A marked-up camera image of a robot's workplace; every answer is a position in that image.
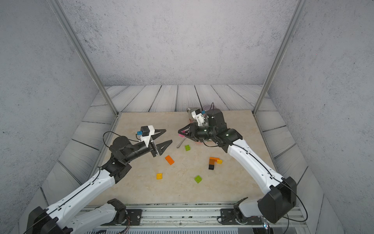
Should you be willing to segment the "left aluminium frame post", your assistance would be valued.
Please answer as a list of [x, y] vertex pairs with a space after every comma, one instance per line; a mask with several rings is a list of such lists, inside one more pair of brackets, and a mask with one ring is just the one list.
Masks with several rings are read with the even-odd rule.
[[54, 12], [57, 20], [59, 21], [60, 25], [62, 26], [63, 30], [65, 31], [66, 35], [68, 36], [69, 40], [73, 44], [78, 56], [80, 57], [81, 61], [83, 62], [84, 66], [86, 67], [87, 71], [89, 72], [92, 80], [94, 81], [95, 85], [97, 86], [100, 94], [103, 96], [105, 102], [109, 105], [113, 114], [117, 117], [119, 115], [119, 111], [113, 104], [112, 99], [110, 98], [108, 92], [106, 91], [101, 79], [99, 78], [98, 73], [96, 72], [93, 64], [91, 63], [87, 53], [85, 52], [78, 36], [76, 35], [74, 29], [72, 28], [67, 16], [65, 15], [59, 1], [57, 0], [48, 0], [47, 1], [49, 6], [51, 7], [52, 11]]

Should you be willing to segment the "purple bowl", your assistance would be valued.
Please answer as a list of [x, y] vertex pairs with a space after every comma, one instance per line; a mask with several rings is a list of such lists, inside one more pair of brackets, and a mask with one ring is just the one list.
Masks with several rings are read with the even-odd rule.
[[214, 109], [214, 105], [213, 105], [213, 104], [211, 104], [211, 105], [206, 105], [206, 106], [203, 107], [203, 110], [204, 110], [204, 111], [208, 111], [208, 110], [211, 110], [211, 109]]

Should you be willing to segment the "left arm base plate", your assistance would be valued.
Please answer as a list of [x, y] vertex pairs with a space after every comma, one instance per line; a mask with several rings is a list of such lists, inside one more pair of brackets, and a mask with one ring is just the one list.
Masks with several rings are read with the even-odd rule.
[[126, 209], [119, 211], [117, 225], [139, 226], [142, 217], [142, 209]]

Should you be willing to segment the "small lime green brick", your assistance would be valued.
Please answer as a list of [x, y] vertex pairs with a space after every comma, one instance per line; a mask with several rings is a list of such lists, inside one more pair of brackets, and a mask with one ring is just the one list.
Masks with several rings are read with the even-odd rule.
[[197, 175], [195, 178], [194, 178], [195, 182], [197, 184], [199, 184], [201, 181], [202, 181], [202, 177], [200, 175]]

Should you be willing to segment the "aluminium frame post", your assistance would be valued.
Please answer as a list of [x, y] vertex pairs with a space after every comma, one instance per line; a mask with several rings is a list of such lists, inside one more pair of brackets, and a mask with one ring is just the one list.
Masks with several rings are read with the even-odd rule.
[[254, 110], [253, 110], [253, 116], [256, 116], [257, 113], [260, 111], [260, 108], [261, 108], [261, 105], [266, 97], [266, 94], [275, 78], [275, 75], [277, 73], [277, 70], [281, 64], [281, 61], [287, 51], [287, 47], [289, 45], [289, 43], [291, 42], [291, 39], [294, 35], [294, 32], [296, 30], [296, 27], [298, 25], [298, 22], [303, 14], [303, 11], [306, 7], [306, 4], [307, 4], [307, 0], [299, 0], [297, 5], [296, 5], [296, 8], [295, 8], [295, 11], [293, 13], [293, 16], [291, 17], [291, 21], [285, 31], [285, 34], [283, 36], [283, 39], [282, 39], [282, 42], [280, 44], [280, 47], [278, 49], [278, 52], [275, 56], [275, 59], [272, 63], [272, 66], [269, 70], [269, 73], [265, 79], [265, 82], [263, 84], [263, 87], [262, 87], [262, 90], [260, 92], [260, 95], [258, 97], [258, 100], [256, 102], [256, 105], [254, 107]]
[[106, 91], [101, 79], [99, 78], [98, 73], [96, 72], [93, 64], [91, 63], [87, 53], [85, 52], [78, 36], [76, 35], [74, 29], [72, 28], [67, 16], [65, 15], [59, 1], [57, 0], [48, 0], [47, 1], [49, 6], [51, 7], [52, 11], [54, 12], [57, 20], [59, 21], [60, 25], [62, 26], [63, 30], [65, 31], [66, 35], [68, 36], [69, 40], [73, 44], [78, 56], [80, 57], [81, 61], [83, 62], [84, 66], [86, 67], [87, 71], [89, 72], [92, 80], [94, 81], [95, 85], [97, 86], [100, 94], [103, 96], [105, 102], [109, 105], [113, 114], [117, 117], [119, 115], [119, 111], [113, 104], [112, 99], [110, 98], [108, 92]]

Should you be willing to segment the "yellow small brick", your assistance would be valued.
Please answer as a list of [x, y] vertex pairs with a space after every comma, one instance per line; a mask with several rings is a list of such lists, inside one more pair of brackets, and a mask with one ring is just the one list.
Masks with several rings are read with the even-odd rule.
[[162, 173], [157, 173], [156, 174], [156, 179], [159, 180], [159, 179], [162, 179], [163, 178], [163, 174]]

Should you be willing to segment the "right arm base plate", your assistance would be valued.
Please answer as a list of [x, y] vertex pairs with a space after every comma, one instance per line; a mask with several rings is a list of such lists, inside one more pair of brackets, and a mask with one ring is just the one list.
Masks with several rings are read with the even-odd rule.
[[221, 209], [217, 221], [222, 225], [262, 225], [263, 223], [259, 216], [243, 217], [239, 220], [234, 208]]

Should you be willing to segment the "right aluminium frame post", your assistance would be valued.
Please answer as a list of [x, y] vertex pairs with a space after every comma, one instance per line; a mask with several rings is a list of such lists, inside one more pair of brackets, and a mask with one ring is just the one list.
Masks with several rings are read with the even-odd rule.
[[281, 64], [281, 61], [287, 51], [287, 47], [289, 45], [289, 43], [291, 42], [291, 39], [294, 35], [294, 32], [296, 30], [296, 27], [298, 25], [298, 22], [303, 14], [303, 11], [306, 7], [306, 4], [307, 4], [307, 0], [299, 0], [297, 5], [296, 5], [296, 8], [295, 8], [295, 11], [293, 13], [293, 16], [291, 17], [291, 21], [285, 31], [285, 34], [283, 36], [283, 39], [282, 39], [282, 42], [280, 44], [280, 47], [278, 49], [278, 52], [275, 56], [275, 59], [272, 63], [272, 66], [269, 70], [269, 73], [265, 79], [265, 82], [263, 84], [263, 87], [262, 87], [262, 90], [260, 92], [260, 95], [258, 97], [258, 100], [256, 102], [256, 105], [254, 107], [254, 110], [253, 110], [253, 116], [256, 116], [257, 113], [260, 111], [260, 108], [261, 108], [261, 105], [266, 97], [266, 94], [275, 78], [275, 75], [277, 73], [277, 70]]

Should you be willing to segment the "ribbed grey cup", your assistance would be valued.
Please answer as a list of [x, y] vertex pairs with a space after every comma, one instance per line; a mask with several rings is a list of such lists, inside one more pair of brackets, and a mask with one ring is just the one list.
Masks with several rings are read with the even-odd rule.
[[197, 111], [197, 110], [200, 110], [200, 108], [198, 108], [198, 107], [187, 108], [187, 113], [189, 115], [189, 119], [190, 119], [191, 122], [195, 121], [195, 119], [192, 116], [192, 113]]

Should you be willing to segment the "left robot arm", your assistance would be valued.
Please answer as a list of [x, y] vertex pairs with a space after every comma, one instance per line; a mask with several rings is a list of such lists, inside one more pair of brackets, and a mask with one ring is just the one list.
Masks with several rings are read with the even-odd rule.
[[27, 234], [84, 234], [102, 224], [117, 221], [131, 224], [126, 206], [117, 199], [86, 214], [78, 213], [101, 193], [119, 183], [131, 170], [130, 162], [151, 153], [153, 157], [162, 155], [172, 144], [167, 140], [155, 144], [155, 140], [166, 132], [153, 126], [142, 126], [137, 133], [138, 140], [118, 135], [108, 148], [110, 159], [98, 168], [92, 178], [58, 202], [43, 209], [35, 208], [28, 217]]

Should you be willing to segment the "aluminium front rail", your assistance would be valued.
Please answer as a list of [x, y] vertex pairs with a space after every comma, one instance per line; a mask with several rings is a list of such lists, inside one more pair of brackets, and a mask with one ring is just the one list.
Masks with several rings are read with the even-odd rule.
[[[143, 204], [143, 205], [123, 205], [120, 202], [114, 204], [104, 204], [100, 207], [75, 208], [73, 205], [65, 204], [58, 208], [51, 205], [48, 213], [51, 218], [57, 218], [57, 224], [62, 228], [72, 228], [75, 234], [82, 234], [100, 226], [116, 226], [119, 211], [126, 209], [142, 209], [140, 228], [157, 228], [157, 227], [218, 227], [220, 224], [217, 217], [220, 210], [224, 208], [234, 208], [237, 204], [234, 202], [218, 203], [176, 203], [176, 204]], [[298, 206], [289, 211], [277, 223], [272, 224], [263, 216], [261, 217], [262, 225], [271, 228], [293, 227], [306, 228], [306, 221]]]

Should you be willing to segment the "orange long brick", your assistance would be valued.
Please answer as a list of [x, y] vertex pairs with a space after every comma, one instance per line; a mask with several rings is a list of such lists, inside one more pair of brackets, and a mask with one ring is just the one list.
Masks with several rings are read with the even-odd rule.
[[169, 165], [173, 165], [175, 163], [171, 156], [166, 156], [165, 160], [168, 162]]
[[215, 162], [217, 162], [217, 160], [219, 160], [219, 158], [210, 157], [209, 160], [215, 160]]

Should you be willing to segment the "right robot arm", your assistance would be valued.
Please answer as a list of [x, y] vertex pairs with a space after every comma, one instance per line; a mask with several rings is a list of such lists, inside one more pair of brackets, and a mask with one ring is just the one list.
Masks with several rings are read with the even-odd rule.
[[258, 215], [277, 223], [296, 206], [296, 181], [292, 177], [285, 178], [268, 166], [239, 132], [227, 127], [221, 110], [197, 109], [191, 112], [191, 117], [191, 123], [179, 129], [178, 133], [195, 142], [213, 141], [244, 167], [264, 193], [258, 201], [243, 199], [237, 203], [235, 216], [239, 223], [244, 218]]

